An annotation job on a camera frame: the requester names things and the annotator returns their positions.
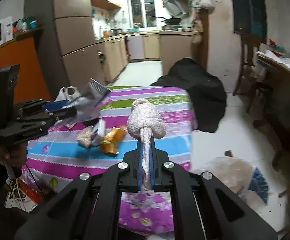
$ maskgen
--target black cable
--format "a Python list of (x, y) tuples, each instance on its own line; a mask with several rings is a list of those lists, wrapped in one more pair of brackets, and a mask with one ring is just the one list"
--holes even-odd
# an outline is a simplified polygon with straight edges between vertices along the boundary
[(34, 179), (36, 186), (39, 188), (39, 190), (40, 190), (40, 192), (43, 194), (44, 198), (46, 198), (45, 194), (43, 193), (43, 191), (41, 190), (41, 188), (38, 186), (38, 184), (37, 184), (37, 182), (36, 182), (36, 180), (35, 180), (35, 178), (34, 178), (34, 175), (32, 174), (32, 172), (30, 171), (29, 167), (27, 166), (27, 163), (25, 163), (25, 165), (26, 165), (26, 167), (27, 167), (27, 169), (28, 169), (30, 175), (31, 175), (32, 178)]

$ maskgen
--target kitchen countertop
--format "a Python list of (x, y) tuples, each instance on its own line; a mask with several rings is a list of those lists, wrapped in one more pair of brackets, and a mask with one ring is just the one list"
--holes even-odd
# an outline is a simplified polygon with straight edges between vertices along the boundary
[(101, 43), (104, 41), (111, 41), (114, 39), (119, 39), (119, 38), (123, 38), (123, 37), (128, 37), (128, 36), (134, 36), (134, 35), (144, 35), (144, 34), (159, 34), (159, 35), (188, 35), (188, 36), (192, 36), (192, 32), (176, 32), (176, 31), (161, 31), (161, 30), (157, 30), (157, 31), (144, 31), (144, 32), (137, 32), (137, 33), (123, 33), (123, 34), (119, 34), (116, 36), (112, 36), (112, 37), (108, 37), (108, 38), (102, 38), (99, 40), (96, 40), (95, 43)]

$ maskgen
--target blue stripe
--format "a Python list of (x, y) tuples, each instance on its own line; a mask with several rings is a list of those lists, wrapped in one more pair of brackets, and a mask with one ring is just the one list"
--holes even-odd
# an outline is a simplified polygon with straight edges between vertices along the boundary
[[(191, 135), (168, 137), (163, 139), (155, 139), (155, 146), (157, 149), (163, 150), (168, 155), (176, 155), (181, 153), (188, 153), (190, 149), (188, 143), (190, 142)], [(37, 142), (30, 153), (51, 155), (57, 157), (70, 157), (70, 158), (82, 158), (82, 159), (123, 159), (126, 152), (135, 150), (137, 141), (125, 141), (118, 146), (118, 155), (104, 154), (98, 147), (92, 147), (86, 149), (80, 146), (77, 142), (72, 143), (58, 143), (58, 142)]]

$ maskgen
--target window frame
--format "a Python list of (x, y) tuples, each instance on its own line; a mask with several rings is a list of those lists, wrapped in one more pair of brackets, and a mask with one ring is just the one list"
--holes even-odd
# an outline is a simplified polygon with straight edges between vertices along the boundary
[[(128, 14), (129, 14), (129, 20), (130, 20), (130, 27), (134, 28), (134, 21), (133, 21), (133, 12), (132, 12), (132, 2), (131, 0), (127, 1), (128, 5)], [(157, 28), (157, 21), (156, 21), (156, 27), (147, 27), (147, 18), (146, 18), (146, 10), (145, 10), (145, 0), (141, 0), (141, 12), (142, 12), (142, 23), (143, 27), (141, 28)]]

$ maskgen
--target floral tablecloth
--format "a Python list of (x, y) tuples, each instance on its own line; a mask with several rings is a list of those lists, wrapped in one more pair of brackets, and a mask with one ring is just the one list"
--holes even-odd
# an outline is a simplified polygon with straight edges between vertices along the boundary
[[(195, 122), (189, 98), (183, 89), (173, 87), (111, 87), (112, 92), (101, 103), (101, 118), (106, 121), (106, 131), (121, 124), (126, 125), (132, 102), (146, 98), (161, 113), (167, 133), (155, 139), (155, 146), (168, 153), (171, 161), (190, 168), (191, 131)], [(39, 183), (60, 192), (72, 179), (82, 172), (100, 174), (108, 167), (122, 161), (124, 153), (136, 149), (137, 141), (128, 134), (119, 144), (119, 154), (106, 155), (98, 147), (83, 148), (76, 136), (84, 129), (82, 123), (71, 130), (65, 126), (54, 126), (49, 134), (28, 144), (27, 165)], [(26, 168), (25, 181), (34, 186)], [(123, 193), (120, 226), (146, 235), (173, 231), (173, 215), (169, 193), (146, 191), (137, 194)]]

